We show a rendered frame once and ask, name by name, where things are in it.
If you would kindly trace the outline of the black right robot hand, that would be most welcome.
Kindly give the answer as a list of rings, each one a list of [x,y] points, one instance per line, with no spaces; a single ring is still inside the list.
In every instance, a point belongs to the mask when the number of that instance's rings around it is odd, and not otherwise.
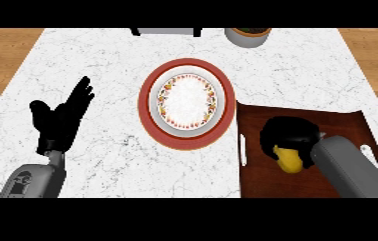
[[[278,159],[273,152],[273,147],[298,151],[302,167],[308,169],[314,162],[309,151],[314,144],[320,141],[318,126],[308,120],[292,116],[271,117],[259,131],[259,146],[264,154]]]

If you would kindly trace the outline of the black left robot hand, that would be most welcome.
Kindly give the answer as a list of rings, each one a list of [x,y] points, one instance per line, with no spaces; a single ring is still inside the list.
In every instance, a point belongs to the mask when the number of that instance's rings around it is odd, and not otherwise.
[[[39,132],[36,145],[39,155],[44,155],[47,151],[66,152],[70,149],[79,122],[94,98],[91,90],[89,78],[84,76],[66,101],[54,109],[50,109],[39,100],[29,103],[32,125]]]

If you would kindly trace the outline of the yellow lemon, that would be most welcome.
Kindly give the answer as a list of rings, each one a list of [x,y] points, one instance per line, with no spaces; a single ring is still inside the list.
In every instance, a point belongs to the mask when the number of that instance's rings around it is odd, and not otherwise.
[[[302,160],[298,156],[298,151],[274,146],[273,153],[277,156],[277,165],[280,169],[289,174],[298,173],[302,170]]]

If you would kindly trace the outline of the dark brown wooden tray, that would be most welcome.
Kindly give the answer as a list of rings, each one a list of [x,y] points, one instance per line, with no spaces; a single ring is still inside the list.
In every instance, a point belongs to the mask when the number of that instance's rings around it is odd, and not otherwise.
[[[240,103],[236,103],[236,107],[237,132],[244,137],[244,148],[239,149],[239,152],[246,156],[246,165],[239,165],[240,196],[337,198],[339,195],[315,166],[296,174],[287,174],[280,170],[275,161],[261,150],[259,131],[271,117],[301,117],[318,126],[324,137],[339,135],[355,147],[367,145],[378,161],[378,144],[363,113],[311,111]]]

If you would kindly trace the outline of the white plate with floral rim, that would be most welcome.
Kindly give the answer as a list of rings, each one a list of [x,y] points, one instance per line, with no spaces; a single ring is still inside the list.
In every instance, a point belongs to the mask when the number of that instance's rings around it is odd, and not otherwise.
[[[181,138],[205,134],[225,108],[218,78],[193,65],[169,68],[151,83],[147,106],[153,123],[166,134]]]

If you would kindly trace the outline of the red round placemat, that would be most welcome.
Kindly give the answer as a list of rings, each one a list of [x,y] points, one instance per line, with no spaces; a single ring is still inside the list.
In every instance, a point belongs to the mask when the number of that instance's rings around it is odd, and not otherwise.
[[[148,105],[151,85],[156,83],[157,78],[166,74],[174,67],[182,66],[197,67],[205,71],[206,74],[213,76],[215,80],[219,82],[219,89],[225,100],[224,110],[219,113],[219,120],[216,121],[215,125],[209,128],[208,131],[191,137],[172,135],[162,130],[151,118],[151,106]],[[221,135],[225,133],[230,127],[234,111],[236,98],[230,81],[221,70],[206,61],[194,58],[171,60],[151,71],[147,78],[144,79],[137,100],[138,119],[148,136],[165,147],[177,150],[196,150],[212,144],[219,139]]]

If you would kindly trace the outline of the grey pot with brown rim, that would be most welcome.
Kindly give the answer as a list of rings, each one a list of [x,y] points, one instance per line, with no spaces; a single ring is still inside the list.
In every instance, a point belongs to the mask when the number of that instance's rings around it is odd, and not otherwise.
[[[247,33],[237,28],[225,28],[224,35],[227,40],[242,48],[256,48],[267,40],[271,29],[267,28],[259,33]]]

